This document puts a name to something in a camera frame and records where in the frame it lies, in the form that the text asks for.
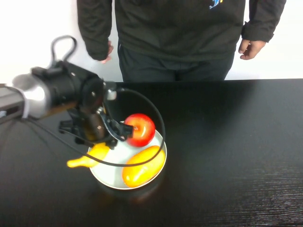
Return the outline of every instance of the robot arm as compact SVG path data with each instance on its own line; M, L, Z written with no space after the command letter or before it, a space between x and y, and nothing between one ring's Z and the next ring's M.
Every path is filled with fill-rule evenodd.
M62 61L56 61L54 45L65 38L71 38L74 46ZM31 73L19 75L0 88L0 124L20 117L39 120L67 111L71 120L60 122L59 132L73 135L77 144L92 147L105 142L114 149L118 141L125 141L132 136L133 127L115 121L107 111L106 103L107 100L115 100L118 92L127 89L117 90L114 82L104 81L97 74L67 62L76 45L76 40L68 35L55 39L52 43L53 60L49 68L32 68ZM135 91L128 91L145 98ZM151 101L147 98L145 100L157 111L165 133L159 111ZM159 152L164 144L164 136Z

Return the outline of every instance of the jacket logo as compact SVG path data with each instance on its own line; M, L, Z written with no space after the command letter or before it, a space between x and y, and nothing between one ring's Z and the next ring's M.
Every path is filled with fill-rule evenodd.
M214 5L210 6L209 9L212 9L212 8L216 7L217 5L219 5L219 3L222 3L223 0L213 0L213 2L214 2Z

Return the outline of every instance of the black cable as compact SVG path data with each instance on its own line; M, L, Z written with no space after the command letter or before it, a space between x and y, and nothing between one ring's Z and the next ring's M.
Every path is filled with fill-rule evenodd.
M5 148L9 134L10 134L11 130L13 129L14 125L16 124L16 122L17 122L16 120L12 120L12 122L4 129L4 131L0 135L0 145L1 145L0 146L0 158L1 158L2 152Z
M58 158L58 155L51 149L51 147L49 146L47 140L45 140L37 131L36 129L34 129L34 127L32 125L30 125L26 120L20 120L21 123L25 124L27 127L30 128L30 130L32 130L34 132L34 134L47 146L47 148L49 149L49 151L56 157Z
M137 92L137 91L134 91L134 90L130 90L130 89L127 89L127 88L121 88L121 89L118 89L117 92L128 92L128 93L132 93L132 94L135 94L135 95L138 95L139 97L143 98L145 101L147 101L155 110L159 120L160 120L160 125L161 125L161 130L162 130L162 143L159 147L159 150L158 152L153 156L151 157L150 159L144 161L144 162L140 162L140 163L135 163L135 164L116 164L116 163L110 163L110 162L106 162L106 161L103 161L103 160L100 160L98 158L95 158L87 153L84 153L82 151L79 151L77 150L76 148L74 148L72 145L70 145L69 143L65 142L64 140L62 140L60 137L58 137L56 134L54 134L51 130L47 129L46 127L44 127L43 125L41 125L39 122L36 122L36 121L33 121L31 119L30 122L34 125L36 125L37 127L39 127L40 129L44 130L45 132L49 133L50 135L52 135L54 138L56 138L57 140L59 140L61 143L65 144L66 146L70 147L71 149L73 149L75 152L83 155L83 156L86 156L86 157L89 157L99 163L102 163L102 164L105 164L105 165L108 165L108 166L116 166L116 167L133 167L133 166L141 166L141 165L144 165L146 163L149 163L150 161L152 161L154 158L157 157L157 155L161 152L163 146L164 146L164 142L165 142L165 137L166 137L166 134L165 134L165 126L164 126L164 121L162 119L162 116L159 112L159 110L157 109L157 107L147 98L145 97L144 95L142 95L141 93Z
M57 44L58 41L63 40L63 39L68 39L68 38L73 40L73 46L67 52L67 54L63 57L62 61L67 61L71 57L71 55L75 52L75 50L77 48L77 40L74 37L72 37L71 35L62 35L58 38L55 38L52 41L52 44L51 44L51 56L52 56L51 67L55 66L56 63L57 63L57 61L56 61L57 57L56 57L56 54L55 54L55 45Z

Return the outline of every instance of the plate rim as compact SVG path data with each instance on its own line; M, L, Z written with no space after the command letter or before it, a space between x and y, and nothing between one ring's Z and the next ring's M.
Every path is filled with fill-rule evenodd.
M161 137L161 139L163 139L162 135L156 130L156 133ZM138 189L138 188L141 188L149 183L151 183L163 170L163 168L165 167L165 164L166 164L166 160L167 160L167 147L166 147L166 142L164 141L164 145L163 145L163 148L164 148L164 152L165 152L165 159L164 159L164 163L163 163L163 166L161 168L161 170L152 178L150 179L149 181L145 182L144 184L141 184L140 186L137 186L137 187L134 187L134 188L130 188L130 187L127 187L127 188L119 188L119 187L114 187L114 186L111 186L111 185L108 185L107 183L99 180L96 176L96 174L94 173L93 171L93 168L94 167L90 167L90 171L91 173L93 174L94 178L96 180L98 180L100 183L102 183L103 185L109 187L109 188L113 188L113 189L117 189L117 190L122 190L122 191L127 191L127 190L134 190L134 189Z

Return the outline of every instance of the orange mango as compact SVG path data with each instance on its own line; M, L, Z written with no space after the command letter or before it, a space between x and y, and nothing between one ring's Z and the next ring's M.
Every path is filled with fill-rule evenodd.
M159 146L151 146L140 153L131 157L127 164L136 164L144 162L152 158L158 151ZM138 187L149 180L151 180L163 167L165 162L165 152L161 150L160 153L150 162L132 167L124 167L122 171L122 178L124 183L130 187Z

